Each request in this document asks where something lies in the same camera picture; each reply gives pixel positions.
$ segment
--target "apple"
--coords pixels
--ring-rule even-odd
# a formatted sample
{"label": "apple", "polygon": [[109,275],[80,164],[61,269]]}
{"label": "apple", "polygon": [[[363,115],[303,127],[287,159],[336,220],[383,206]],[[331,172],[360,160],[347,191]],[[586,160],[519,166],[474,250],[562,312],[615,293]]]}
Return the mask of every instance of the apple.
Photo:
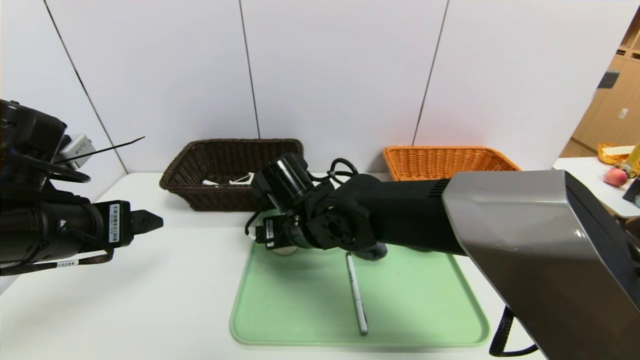
{"label": "apple", "polygon": [[627,173],[618,168],[610,168],[604,174],[604,182],[615,187],[623,186],[627,183]]}

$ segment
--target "green tray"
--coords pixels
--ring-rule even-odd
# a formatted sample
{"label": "green tray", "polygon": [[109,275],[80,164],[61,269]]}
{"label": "green tray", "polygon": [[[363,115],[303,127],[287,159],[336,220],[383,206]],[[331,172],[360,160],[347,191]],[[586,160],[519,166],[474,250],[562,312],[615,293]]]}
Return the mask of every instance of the green tray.
{"label": "green tray", "polygon": [[360,335],[344,250],[289,256],[255,244],[231,333],[248,345],[473,347],[489,325],[452,256],[388,246],[379,261],[354,258],[369,334]]}

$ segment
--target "cable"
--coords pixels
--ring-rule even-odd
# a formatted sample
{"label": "cable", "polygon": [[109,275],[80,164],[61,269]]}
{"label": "cable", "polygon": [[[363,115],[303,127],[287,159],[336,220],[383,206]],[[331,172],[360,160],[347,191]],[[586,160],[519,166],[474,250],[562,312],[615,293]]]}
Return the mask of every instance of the cable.
{"label": "cable", "polygon": [[40,170],[52,172],[53,174],[50,175],[50,178],[54,180],[69,181],[71,183],[88,183],[91,181],[91,177],[89,175],[80,171],[72,170],[61,165],[48,163],[35,158],[30,158],[29,156],[18,152],[7,152],[4,154],[4,158],[7,161],[15,161],[30,167],[39,168]]}
{"label": "cable", "polygon": [[[345,166],[347,166],[350,170],[350,172],[348,171],[335,171],[335,167],[338,164],[344,164]],[[331,179],[333,181],[335,181],[336,183],[339,183],[340,185],[344,184],[344,181],[338,179],[336,176],[348,176],[348,177],[352,177],[355,175],[358,175],[358,169],[347,159],[343,159],[343,158],[337,158],[335,160],[333,160],[331,162],[331,167],[329,169],[329,171],[326,172],[327,176],[324,177],[316,177],[313,176],[310,172],[307,172],[307,175],[309,176],[309,178],[313,181],[325,181],[327,179]]]}
{"label": "cable", "polygon": [[507,345],[507,339],[509,338],[509,332],[511,331],[511,324],[513,323],[514,314],[510,308],[504,307],[502,313],[502,319],[498,324],[498,329],[495,331],[491,346],[489,347],[489,354],[495,357],[515,357],[531,354],[538,349],[536,344],[531,345],[528,348],[518,351],[504,351],[504,347]]}
{"label": "cable", "polygon": [[113,259],[114,248],[100,241],[95,236],[82,233],[81,231],[76,231],[73,229],[65,229],[62,234],[73,237],[77,240],[83,241],[97,249],[103,250],[106,252],[105,255],[97,255],[91,256],[89,258],[78,259],[78,260],[66,260],[66,261],[54,261],[51,263],[39,263],[39,264],[28,264],[28,265],[18,265],[12,266],[10,268],[2,269],[0,276],[11,276],[11,275],[21,275],[28,274],[30,272],[48,270],[58,267],[67,267],[74,265],[94,265],[94,264],[102,264],[107,263]]}
{"label": "cable", "polygon": [[244,225],[244,233],[245,235],[249,236],[249,239],[255,241],[255,235],[252,234],[251,232],[249,232],[249,227],[251,226],[251,224],[253,224],[253,222],[255,221],[255,219],[258,217],[258,215],[260,215],[260,213],[262,213],[262,209],[264,208],[265,205],[265,197],[260,199],[260,205],[258,207],[258,210],[256,210],[256,212],[253,213],[253,215],[249,218],[249,221],[246,222],[246,225]]}

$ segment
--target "table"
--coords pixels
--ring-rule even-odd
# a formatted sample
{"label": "table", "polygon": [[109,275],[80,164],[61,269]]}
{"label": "table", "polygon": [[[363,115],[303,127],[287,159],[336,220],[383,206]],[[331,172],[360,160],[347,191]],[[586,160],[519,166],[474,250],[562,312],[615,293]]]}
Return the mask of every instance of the table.
{"label": "table", "polygon": [[[489,360],[474,348],[252,347],[228,324],[251,241],[249,213],[198,213],[158,187],[160,173],[125,176],[100,201],[123,199],[164,218],[103,265],[20,276],[0,296],[0,358],[11,360]],[[493,331],[504,303],[470,259],[456,258]],[[507,350],[532,344],[515,322]],[[521,357],[540,360],[541,352]]]}
{"label": "table", "polygon": [[631,185],[631,181],[627,181],[626,185],[619,188],[602,181],[602,177],[611,168],[611,165],[603,164],[595,157],[560,158],[554,163],[554,168],[571,173],[618,217],[622,219],[640,217],[640,208],[633,202],[622,199],[622,195]]}

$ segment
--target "pen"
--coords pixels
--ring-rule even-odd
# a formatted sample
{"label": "pen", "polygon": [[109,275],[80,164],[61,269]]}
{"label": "pen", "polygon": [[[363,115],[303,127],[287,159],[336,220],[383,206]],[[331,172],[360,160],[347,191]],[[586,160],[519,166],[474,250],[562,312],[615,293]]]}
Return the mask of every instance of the pen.
{"label": "pen", "polygon": [[353,266],[353,257],[350,252],[347,252],[347,270],[349,271],[351,290],[353,290],[353,302],[356,305],[356,314],[358,315],[358,323],[360,324],[360,334],[366,335],[369,332],[369,328],[367,326],[367,315],[364,313],[362,298],[360,297],[360,288],[358,287],[358,279],[356,278],[356,268]]}

